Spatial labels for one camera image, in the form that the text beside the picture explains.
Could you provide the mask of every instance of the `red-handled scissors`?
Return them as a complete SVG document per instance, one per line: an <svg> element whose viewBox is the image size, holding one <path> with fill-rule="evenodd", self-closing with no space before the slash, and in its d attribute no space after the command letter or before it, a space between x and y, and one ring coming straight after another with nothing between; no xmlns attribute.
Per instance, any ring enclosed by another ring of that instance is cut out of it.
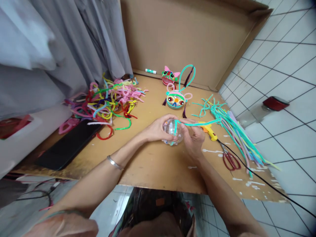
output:
<svg viewBox="0 0 316 237"><path fill-rule="evenodd" d="M224 146L222 143L220 143L220 145L221 145L222 148L223 148L223 161L224 161L224 164L225 164L226 168L227 168L228 170L230 170L230 171L240 170L240 169L241 169L241 166L240 166L239 161L236 159L236 157L233 156L230 152L228 152L228 151L226 150L225 146ZM227 165L225 158L228 160L228 163L230 164L230 166L231 166L232 168L230 168L230 167Z"/></svg>

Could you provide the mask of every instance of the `cardboard wall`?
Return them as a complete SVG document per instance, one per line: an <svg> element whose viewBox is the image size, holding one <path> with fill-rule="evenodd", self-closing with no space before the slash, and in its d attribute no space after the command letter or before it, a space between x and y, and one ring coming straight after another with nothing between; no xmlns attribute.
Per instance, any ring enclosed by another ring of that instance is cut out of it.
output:
<svg viewBox="0 0 316 237"><path fill-rule="evenodd" d="M230 2L121 0L133 69L148 68L161 74L165 65L177 72L194 64L195 84L220 88L246 39L251 43L255 37L248 38L262 16L251 13L267 8L250 0Z"/></svg>

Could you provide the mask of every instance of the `smartphone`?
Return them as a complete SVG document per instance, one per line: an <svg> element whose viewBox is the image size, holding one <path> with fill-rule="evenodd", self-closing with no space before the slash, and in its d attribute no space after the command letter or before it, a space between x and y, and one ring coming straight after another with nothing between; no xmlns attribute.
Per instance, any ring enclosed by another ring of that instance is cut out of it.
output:
<svg viewBox="0 0 316 237"><path fill-rule="evenodd" d="M46 150L35 164L55 171L65 168L102 127L101 124L87 125L89 122L88 119L81 121Z"/></svg>

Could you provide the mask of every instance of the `yellow glue gun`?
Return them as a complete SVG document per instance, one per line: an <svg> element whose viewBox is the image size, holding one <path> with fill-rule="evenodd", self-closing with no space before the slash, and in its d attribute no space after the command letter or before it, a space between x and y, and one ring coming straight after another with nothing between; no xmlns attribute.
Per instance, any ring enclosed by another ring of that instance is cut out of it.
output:
<svg viewBox="0 0 316 237"><path fill-rule="evenodd" d="M213 132L213 130L211 129L211 124L206 125L206 126L201 126L201 128L203 128L204 132L207 132L208 135L210 135L211 140L212 141L216 141L217 140L217 135Z"/></svg>

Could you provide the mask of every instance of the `pipe cleaner animal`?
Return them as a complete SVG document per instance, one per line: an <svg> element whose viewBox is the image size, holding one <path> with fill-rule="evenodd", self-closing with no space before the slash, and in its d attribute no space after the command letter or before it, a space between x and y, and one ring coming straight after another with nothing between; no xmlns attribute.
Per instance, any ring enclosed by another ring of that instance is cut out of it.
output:
<svg viewBox="0 0 316 237"><path fill-rule="evenodd" d="M173 73L170 71L170 69L165 66L165 71L162 72L162 83L166 86L169 83L174 84L178 80L178 76L180 75L180 72Z"/></svg>
<svg viewBox="0 0 316 237"><path fill-rule="evenodd" d="M191 71L190 71L190 73L189 73L189 75L188 75L188 77L187 77L187 79L186 79L186 81L185 81L185 83L184 83L183 88L180 89L180 83L181 83L182 74L183 74L183 72L185 71L185 69L188 68L188 67L192 67L192 69L191 69ZM191 81L188 83L188 80L189 80L190 75L191 75L191 73L192 73L193 70L194 70L193 77L192 77ZM186 108L186 105L187 105L188 100L191 99L191 98L193 97L193 95L192 95L191 93L183 94L182 91L183 91L188 85L191 84L191 82L193 81L194 77L195 77L195 67L194 67L192 64L187 65L187 66L182 70L182 72L181 72L181 74L180 74L179 90L176 90L176 89L175 89L175 85L174 85L173 83L168 83L168 84L167 84L167 92L166 92L167 97L166 97L166 99L165 99L165 101L163 102L162 105L165 106L166 104L168 104L168 106L169 106L170 108L172 108L172 109L179 109L179 108L181 108L181 107L185 104L185 105L184 105L184 110L183 110L183 113L182 113L182 117L183 117L183 118L187 118L186 115L185 115L185 108Z"/></svg>

